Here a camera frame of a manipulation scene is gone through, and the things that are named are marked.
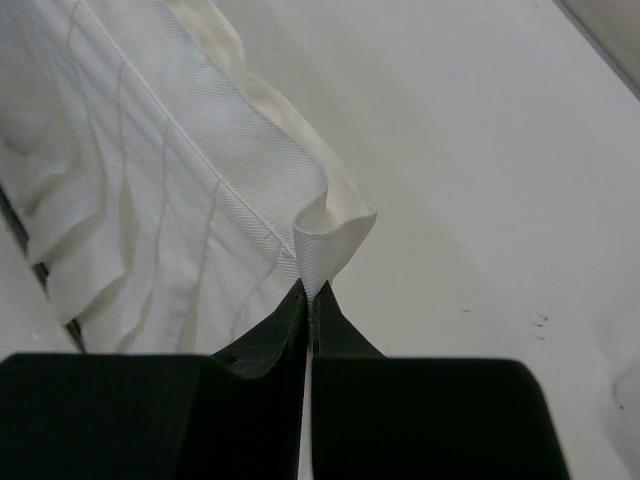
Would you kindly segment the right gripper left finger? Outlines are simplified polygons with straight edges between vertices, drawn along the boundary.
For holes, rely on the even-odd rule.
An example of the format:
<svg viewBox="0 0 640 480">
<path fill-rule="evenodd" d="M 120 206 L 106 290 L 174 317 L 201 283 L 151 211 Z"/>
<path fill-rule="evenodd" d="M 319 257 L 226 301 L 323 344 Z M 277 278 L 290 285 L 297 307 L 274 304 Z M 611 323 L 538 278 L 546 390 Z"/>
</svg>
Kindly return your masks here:
<svg viewBox="0 0 640 480">
<path fill-rule="evenodd" d="M 5 479 L 293 479 L 306 296 L 212 355 L 20 353 L 1 364 Z"/>
</svg>

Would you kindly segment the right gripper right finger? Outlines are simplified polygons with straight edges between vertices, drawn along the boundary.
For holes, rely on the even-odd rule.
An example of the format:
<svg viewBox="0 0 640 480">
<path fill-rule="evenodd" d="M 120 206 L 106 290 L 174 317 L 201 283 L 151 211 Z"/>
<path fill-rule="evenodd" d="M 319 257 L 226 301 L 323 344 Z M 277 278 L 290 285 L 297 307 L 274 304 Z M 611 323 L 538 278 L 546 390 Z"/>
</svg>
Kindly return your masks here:
<svg viewBox="0 0 640 480">
<path fill-rule="evenodd" d="M 531 371 L 508 359 L 397 358 L 312 307 L 311 455 L 317 479 L 566 479 Z"/>
</svg>

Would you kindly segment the white pleated skirt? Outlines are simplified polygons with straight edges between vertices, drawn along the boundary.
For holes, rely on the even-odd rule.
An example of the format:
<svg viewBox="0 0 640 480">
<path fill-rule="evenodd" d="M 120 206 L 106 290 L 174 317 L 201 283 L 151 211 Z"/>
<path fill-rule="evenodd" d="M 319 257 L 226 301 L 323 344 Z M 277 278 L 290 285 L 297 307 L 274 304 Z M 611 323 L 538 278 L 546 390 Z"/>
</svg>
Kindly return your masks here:
<svg viewBox="0 0 640 480">
<path fill-rule="evenodd" d="M 69 354 L 212 355 L 315 297 L 376 215 L 211 1 L 5 1 L 1 192 Z"/>
</svg>

